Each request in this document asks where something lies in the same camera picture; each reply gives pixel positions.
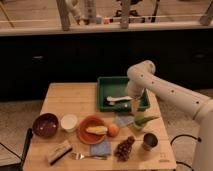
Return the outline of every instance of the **silver cup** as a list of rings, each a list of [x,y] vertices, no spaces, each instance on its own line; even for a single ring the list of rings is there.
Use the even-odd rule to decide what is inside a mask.
[[[158,145],[158,139],[156,135],[152,133],[147,133],[144,135],[142,147],[146,151],[150,151],[152,148]]]

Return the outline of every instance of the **small box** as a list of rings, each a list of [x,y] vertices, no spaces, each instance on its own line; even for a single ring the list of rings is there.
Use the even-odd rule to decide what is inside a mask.
[[[111,106],[106,103],[107,96],[123,97],[127,96],[125,89],[129,79],[125,76],[99,77],[97,86],[97,107],[102,112],[130,112],[130,101],[122,101]],[[138,111],[145,111],[150,107],[149,98],[146,89],[140,99]]]

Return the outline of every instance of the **dark red bowl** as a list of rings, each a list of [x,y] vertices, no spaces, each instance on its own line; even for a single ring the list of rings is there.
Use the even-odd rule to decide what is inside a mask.
[[[91,115],[86,117],[78,126],[78,137],[84,144],[98,144],[102,142],[106,135],[95,135],[88,133],[86,129],[89,126],[104,126],[105,123],[99,117]]]
[[[52,113],[41,114],[33,123],[33,132],[43,138],[55,135],[58,129],[58,118]]]

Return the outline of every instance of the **floor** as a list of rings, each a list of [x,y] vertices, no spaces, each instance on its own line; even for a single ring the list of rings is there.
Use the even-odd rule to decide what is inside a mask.
[[[198,92],[213,97],[213,89],[197,90]],[[159,106],[165,122],[165,126],[172,139],[179,134],[191,134],[196,136],[199,126],[189,115],[178,110],[169,103],[158,98]],[[21,156],[27,128],[39,115],[42,100],[0,102],[0,142]],[[180,138],[173,144],[173,150],[177,161],[192,163],[195,143],[190,138]],[[0,146],[0,165],[9,161],[17,162],[18,159]],[[177,171],[188,171],[185,166],[178,165]]]

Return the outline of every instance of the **cable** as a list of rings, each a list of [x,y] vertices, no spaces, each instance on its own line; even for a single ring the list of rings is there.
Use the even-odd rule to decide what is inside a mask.
[[[12,154],[14,154],[16,157],[18,157],[21,161],[23,160],[18,154],[16,154],[15,152],[13,152],[12,150],[10,150],[7,146],[5,146],[4,144],[2,144],[0,142],[0,144],[6,149],[8,150],[9,152],[11,152]]]
[[[192,136],[192,135],[190,135],[190,134],[180,134],[180,135],[175,136],[175,137],[172,139],[172,141],[170,142],[170,144],[172,145],[173,142],[174,142],[177,138],[179,138],[179,137],[190,137],[190,138],[193,138],[193,139],[197,140],[198,142],[201,142],[201,138],[199,138],[199,137],[197,138],[197,137],[194,137],[194,136]],[[177,164],[182,164],[182,165],[188,167],[189,169],[191,169],[191,170],[193,171],[192,167],[191,167],[190,165],[188,165],[187,163],[185,163],[185,162],[176,161],[176,163],[177,163]]]
[[[177,164],[182,164],[182,165],[184,165],[184,166],[188,167],[189,169],[192,169],[192,167],[191,167],[191,166],[189,166],[187,163],[180,162],[180,161],[176,161],[176,163],[177,163]]]
[[[179,137],[190,137],[190,138],[193,138],[193,139],[197,140],[198,142],[201,142],[201,138],[197,138],[197,137],[194,137],[194,136],[189,135],[189,134],[180,134],[180,135],[175,136],[175,137],[172,139],[172,141],[170,142],[170,144],[172,145],[173,142],[174,142],[177,138],[179,138]]]

